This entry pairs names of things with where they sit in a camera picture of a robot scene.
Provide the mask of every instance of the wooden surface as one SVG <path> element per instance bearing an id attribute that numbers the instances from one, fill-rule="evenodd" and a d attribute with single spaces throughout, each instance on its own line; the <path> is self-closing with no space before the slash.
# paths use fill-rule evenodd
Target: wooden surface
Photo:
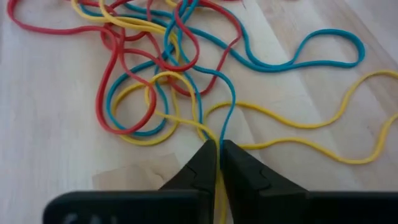
<path id="1" fill-rule="evenodd" d="M 179 127 L 168 141 L 154 147 L 133 146 L 101 129 L 94 99 L 110 53 L 101 45 L 99 35 L 58 37 L 24 31 L 6 16 L 5 1 L 0 10 L 0 223 L 40 223 L 45 204 L 72 190 L 155 189 L 201 146 L 188 126 Z M 155 7 L 168 9 L 160 2 L 156 1 Z M 223 72 L 235 84 L 238 99 L 292 120 L 326 120 L 361 75 L 379 69 L 398 70 L 396 0 L 244 0 L 223 5 L 247 27 L 255 55 L 269 63 L 287 61 L 300 41 L 316 29 L 346 29 L 365 43 L 365 61 L 350 70 L 307 68 L 266 74 L 248 70 L 228 57 Z M 89 24 L 73 12 L 69 2 L 61 0 L 23 1 L 16 15 L 47 27 Z M 236 34 L 215 12 L 197 12 L 189 23 L 225 41 Z M 152 50 L 146 40 L 135 46 Z M 243 52 L 243 43 L 235 49 Z M 201 39 L 201 52 L 200 65 L 215 68 L 221 50 Z M 306 46 L 300 60 L 320 58 L 353 61 L 356 54 L 344 40 L 320 37 Z M 144 61 L 136 56 L 127 59 L 130 66 Z M 142 76 L 150 77 L 151 72 Z M 121 73 L 118 65 L 112 80 Z M 201 87 L 210 80 L 202 74 L 193 76 Z M 372 151 L 381 124 L 398 111 L 397 88 L 398 82 L 391 78 L 368 80 L 337 123 L 314 131 L 287 128 L 261 114 L 237 109 L 226 138 L 250 143 L 301 136 L 341 156 L 363 158 Z M 134 93 L 121 106 L 118 118 L 124 124 L 134 124 L 144 114 L 142 95 Z M 216 89 L 204 97 L 204 107 L 229 99 L 226 85 L 218 80 Z M 188 100 L 180 98 L 180 104 L 183 116 L 191 118 Z M 209 124 L 216 133 L 225 115 L 226 110 L 211 115 Z M 145 128 L 159 121 L 155 118 Z M 297 144 L 279 144 L 252 153 L 311 190 L 398 190 L 397 137 L 398 124 L 394 124 L 385 151 L 365 166 L 340 164 Z"/>

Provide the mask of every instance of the light wood grain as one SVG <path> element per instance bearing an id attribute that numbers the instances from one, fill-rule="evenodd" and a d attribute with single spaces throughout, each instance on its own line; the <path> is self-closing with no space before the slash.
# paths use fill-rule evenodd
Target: light wood grain
<path id="1" fill-rule="evenodd" d="M 358 35 L 366 45 L 365 61 L 351 70 L 308 68 L 281 74 L 257 73 L 228 57 L 223 72 L 236 86 L 238 99 L 248 100 L 290 119 L 314 123 L 330 118 L 346 89 L 360 76 L 379 69 L 398 70 L 398 2 L 395 0 L 243 0 L 220 3 L 247 27 L 252 49 L 259 59 L 281 63 L 293 55 L 311 31 L 334 27 Z M 166 167 L 181 167 L 202 142 L 193 128 L 181 126 L 166 142 L 154 147 L 130 145 L 101 129 L 96 121 L 94 98 L 110 53 L 97 33 L 59 37 L 27 32 L 0 10 L 0 223 L 40 223 L 42 209 L 55 196 L 83 189 L 148 189 L 161 183 L 147 174 L 165 155 Z M 154 7 L 169 9 L 160 1 Z M 30 24 L 62 28 L 89 24 L 79 18 L 68 1 L 21 1 L 16 15 Z M 198 11 L 188 22 L 225 41 L 236 32 L 219 14 Z M 200 65 L 215 68 L 222 51 L 201 39 Z M 193 54 L 187 41 L 187 52 Z M 145 40 L 137 43 L 154 53 Z M 235 46 L 243 51 L 243 43 Z M 300 60 L 328 58 L 355 60 L 355 51 L 344 40 L 322 37 L 311 41 Z M 127 56 L 129 66 L 144 61 Z M 142 73 L 149 78 L 152 71 Z M 116 67 L 112 80 L 120 73 Z M 200 87 L 210 77 L 193 72 Z M 303 131 L 288 128 L 253 111 L 237 109 L 226 134 L 239 143 L 278 137 L 301 136 L 339 155 L 362 158 L 371 152 L 381 124 L 398 111 L 398 82 L 377 77 L 355 93 L 345 115 L 327 128 Z M 204 97 L 205 109 L 229 100 L 227 86 L 218 81 Z M 191 118 L 188 100 L 180 98 L 182 114 Z M 129 96 L 118 118 L 134 124 L 144 114 L 142 92 Z M 209 118 L 220 132 L 226 110 Z M 154 127 L 154 118 L 145 129 Z M 398 125 L 394 124 L 381 157 L 365 166 L 347 166 L 307 146 L 280 144 L 251 152 L 271 168 L 308 189 L 398 190 Z M 177 169 L 166 169 L 171 177 Z M 102 187 L 101 180 L 131 175 L 137 182 Z"/>

